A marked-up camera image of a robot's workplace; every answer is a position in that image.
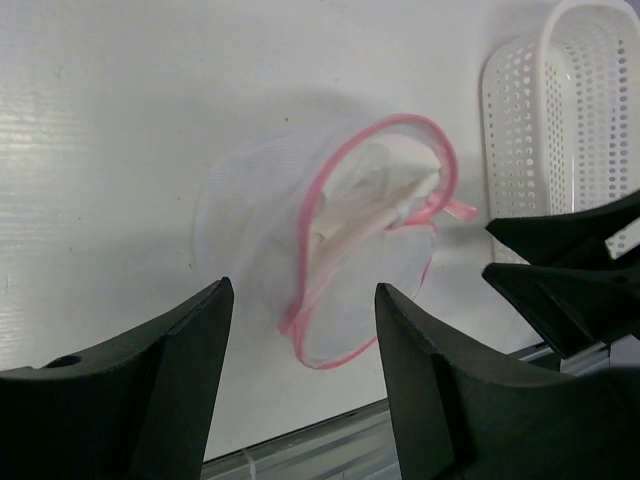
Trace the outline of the white mesh laundry bag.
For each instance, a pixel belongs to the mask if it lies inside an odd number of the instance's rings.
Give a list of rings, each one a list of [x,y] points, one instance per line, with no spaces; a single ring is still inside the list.
[[[431,146],[441,163],[438,185],[418,198],[427,182],[415,184],[311,254],[310,225],[325,181],[347,153],[379,133]],[[197,269],[205,281],[231,280],[233,320],[243,332],[278,330],[301,364],[332,369],[375,343],[379,284],[418,293],[435,247],[435,216],[476,216],[455,199],[457,183],[451,143],[416,114],[340,120],[258,141],[212,165],[195,217]]]

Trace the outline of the white bra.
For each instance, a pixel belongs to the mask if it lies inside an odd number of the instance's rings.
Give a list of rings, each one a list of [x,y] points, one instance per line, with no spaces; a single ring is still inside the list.
[[[315,254],[363,217],[422,181],[424,198],[438,185],[441,163],[431,146],[409,135],[379,133],[365,139],[337,164],[321,189],[310,225]]]

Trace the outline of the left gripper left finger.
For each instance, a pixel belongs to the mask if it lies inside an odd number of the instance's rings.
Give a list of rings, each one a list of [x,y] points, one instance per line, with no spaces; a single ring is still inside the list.
[[[221,279],[40,368],[1,374],[5,479],[197,479],[231,327]]]

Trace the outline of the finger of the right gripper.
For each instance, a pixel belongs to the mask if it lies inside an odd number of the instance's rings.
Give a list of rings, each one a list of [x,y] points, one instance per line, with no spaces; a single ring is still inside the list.
[[[486,230],[532,265],[553,265],[590,243],[606,241],[639,218],[639,191],[580,212],[538,217],[497,218]]]
[[[562,358],[639,334],[639,266],[578,270],[488,265],[484,280]]]

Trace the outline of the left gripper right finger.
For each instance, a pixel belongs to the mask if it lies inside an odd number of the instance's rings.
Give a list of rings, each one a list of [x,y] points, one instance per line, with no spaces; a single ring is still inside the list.
[[[495,351],[389,284],[378,344],[406,479],[635,479],[639,372],[567,375]]]

